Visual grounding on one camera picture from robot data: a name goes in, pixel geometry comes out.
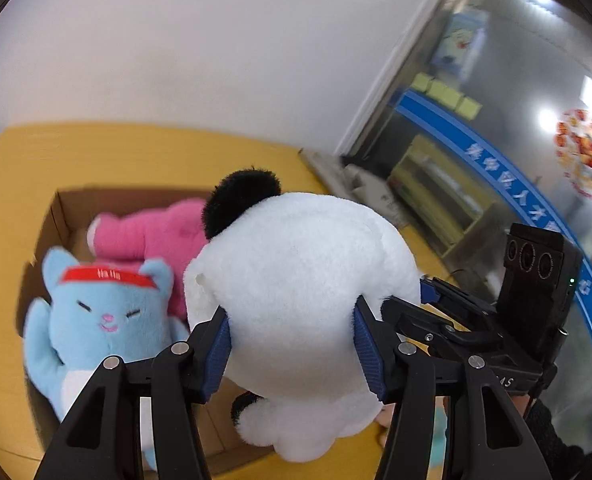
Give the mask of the white panda plush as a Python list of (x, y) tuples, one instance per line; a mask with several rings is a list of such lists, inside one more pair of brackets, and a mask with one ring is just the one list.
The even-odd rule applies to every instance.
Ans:
[(353, 309), (421, 298), (399, 231), (343, 198), (281, 189), (273, 172), (225, 177), (203, 210), (206, 245), (183, 273), (189, 324), (229, 318), (225, 374), (241, 440), (293, 463), (322, 457), (383, 408), (353, 343)]

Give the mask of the teal pink plush toy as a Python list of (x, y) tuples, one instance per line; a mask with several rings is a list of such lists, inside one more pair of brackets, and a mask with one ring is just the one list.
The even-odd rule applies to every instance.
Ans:
[[(375, 422), (381, 426), (381, 433), (378, 436), (378, 442), (382, 448), (385, 447), (392, 423), (393, 404), (385, 405), (375, 418)], [(435, 420), (433, 421), (433, 443), (431, 443), (428, 479), (440, 479), (442, 477), (442, 468), (446, 445), (446, 424), (448, 419), (444, 408), (436, 405)]]

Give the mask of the grey folded cloth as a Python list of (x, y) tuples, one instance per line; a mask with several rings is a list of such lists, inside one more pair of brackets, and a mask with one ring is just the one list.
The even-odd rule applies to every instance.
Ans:
[(339, 156), (300, 150), (299, 157), (332, 195), (375, 210), (398, 229), (409, 224), (385, 180), (357, 165), (345, 165)]

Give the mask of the light blue cat plush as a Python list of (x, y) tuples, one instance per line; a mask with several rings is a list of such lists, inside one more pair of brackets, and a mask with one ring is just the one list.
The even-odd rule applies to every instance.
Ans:
[(29, 380), (64, 419), (102, 362), (154, 358), (189, 338), (181, 320), (168, 314), (174, 276), (161, 259), (134, 269), (81, 263), (63, 247), (52, 247), (42, 262), (51, 299), (29, 305), (23, 329)]

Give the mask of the pink bear plush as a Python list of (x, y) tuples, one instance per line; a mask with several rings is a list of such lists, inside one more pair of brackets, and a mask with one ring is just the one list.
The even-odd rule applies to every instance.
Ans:
[(205, 204), (201, 198), (188, 198), (167, 208), (144, 209), (121, 218), (103, 212), (88, 227), (88, 248), (96, 259), (117, 266), (165, 260), (174, 274), (168, 312), (185, 320), (182, 278), (187, 265), (207, 244), (201, 221)]

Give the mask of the brown cardboard box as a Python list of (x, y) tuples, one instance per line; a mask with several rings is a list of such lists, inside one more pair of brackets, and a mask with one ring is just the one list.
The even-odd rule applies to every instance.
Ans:
[[(85, 186), (58, 190), (54, 193), (38, 233), (34, 256), (26, 264), (20, 285), (16, 330), (24, 328), (31, 300), (48, 298), (42, 281), (41, 263), (44, 255), (53, 246), (63, 246), (82, 261), (91, 258), (84, 232), (101, 212), (110, 212), (118, 217), (134, 214), (149, 208), (168, 207), (187, 198), (206, 198), (207, 190), (196, 188), (100, 188)], [(196, 422), (211, 474), (241, 468), (273, 453), (271, 448), (258, 448), (244, 443), (234, 429), (231, 420), (231, 405), (243, 393), (241, 388), (224, 378), (219, 390), (209, 403), (195, 408)]]

